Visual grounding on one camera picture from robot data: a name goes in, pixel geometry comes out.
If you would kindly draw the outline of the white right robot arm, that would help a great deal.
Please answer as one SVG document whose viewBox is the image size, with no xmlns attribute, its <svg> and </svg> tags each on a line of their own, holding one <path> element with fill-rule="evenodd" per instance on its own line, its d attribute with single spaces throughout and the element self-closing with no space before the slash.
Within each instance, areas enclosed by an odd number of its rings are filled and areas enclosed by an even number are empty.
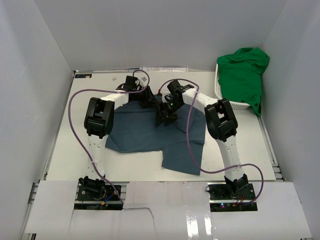
<svg viewBox="0 0 320 240">
<path fill-rule="evenodd" d="M 169 97 L 163 96 L 162 102 L 156 105 L 155 125 L 168 126 L 178 119 L 176 111 L 184 105 L 190 105 L 186 122 L 186 141 L 188 152 L 194 165 L 203 173 L 217 174 L 224 172 L 226 183 L 226 195 L 236 200 L 243 195 L 248 186 L 248 177 L 242 168 L 238 149 L 236 146 L 236 134 L 238 122 L 230 101 L 226 98 L 215 99 L 200 93 L 200 87 L 196 83 L 186 80 L 188 85 L 181 85 L 179 78 L 174 78 L 162 84 L 167 85 Z M 224 168 L 216 171 L 208 171 L 201 168 L 195 161 L 190 146 L 190 116 L 193 109 L 197 109 L 205 116 L 207 131 L 217 142 Z"/>
</svg>

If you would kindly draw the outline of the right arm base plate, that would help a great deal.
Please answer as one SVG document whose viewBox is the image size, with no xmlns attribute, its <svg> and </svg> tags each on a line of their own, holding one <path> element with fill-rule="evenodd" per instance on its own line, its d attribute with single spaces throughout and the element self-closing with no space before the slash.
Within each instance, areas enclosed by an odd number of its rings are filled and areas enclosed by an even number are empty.
<svg viewBox="0 0 320 240">
<path fill-rule="evenodd" d="M 256 197 L 251 183 L 238 193 L 232 192 L 225 183 L 208 184 L 205 191 L 209 194 L 212 213 L 256 212 L 258 210 L 256 202 L 250 203 Z"/>
</svg>

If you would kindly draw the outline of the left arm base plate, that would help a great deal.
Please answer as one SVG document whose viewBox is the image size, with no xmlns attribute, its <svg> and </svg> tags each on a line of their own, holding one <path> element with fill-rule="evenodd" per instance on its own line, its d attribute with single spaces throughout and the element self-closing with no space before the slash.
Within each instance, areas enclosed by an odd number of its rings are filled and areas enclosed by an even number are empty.
<svg viewBox="0 0 320 240">
<path fill-rule="evenodd" d="M 102 210 L 102 211 L 121 211 L 123 204 L 118 198 L 115 190 L 106 185 L 101 189 L 100 195 L 94 196 L 96 192 L 85 189 L 78 185 L 74 203 L 75 210 Z"/>
</svg>

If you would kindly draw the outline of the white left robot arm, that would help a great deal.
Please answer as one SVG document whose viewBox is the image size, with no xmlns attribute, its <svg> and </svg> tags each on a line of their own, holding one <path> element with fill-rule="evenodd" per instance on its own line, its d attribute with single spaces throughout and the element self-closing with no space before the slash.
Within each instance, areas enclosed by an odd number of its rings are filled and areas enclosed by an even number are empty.
<svg viewBox="0 0 320 240">
<path fill-rule="evenodd" d="M 87 175 L 79 179 L 80 184 L 96 200 L 102 200 L 107 195 L 106 183 L 110 184 L 113 193 L 120 196 L 119 191 L 106 180 L 104 169 L 104 148 L 109 134 L 114 126 L 115 110 L 133 100 L 146 102 L 151 95 L 149 87 L 150 76 L 137 78 L 128 75 L 125 82 L 116 90 L 108 90 L 105 97 L 92 97 L 89 100 L 84 128 L 88 136 L 89 147 L 80 145 L 88 155 Z"/>
</svg>

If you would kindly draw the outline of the blue t shirt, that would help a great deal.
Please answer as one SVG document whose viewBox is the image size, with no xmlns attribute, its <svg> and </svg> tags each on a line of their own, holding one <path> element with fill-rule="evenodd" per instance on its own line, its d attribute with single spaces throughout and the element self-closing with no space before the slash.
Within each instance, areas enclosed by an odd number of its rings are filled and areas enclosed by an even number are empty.
<svg viewBox="0 0 320 240">
<path fill-rule="evenodd" d="M 186 126 L 190 106 L 177 110 L 178 119 L 168 126 L 155 126 L 155 108 L 142 108 L 131 101 L 115 110 L 113 129 L 106 148 L 118 153 L 162 151 L 162 167 L 168 170 L 200 175 L 188 151 Z M 195 161 L 201 165 L 206 134 L 205 115 L 193 109 L 189 122 L 189 143 Z"/>
</svg>

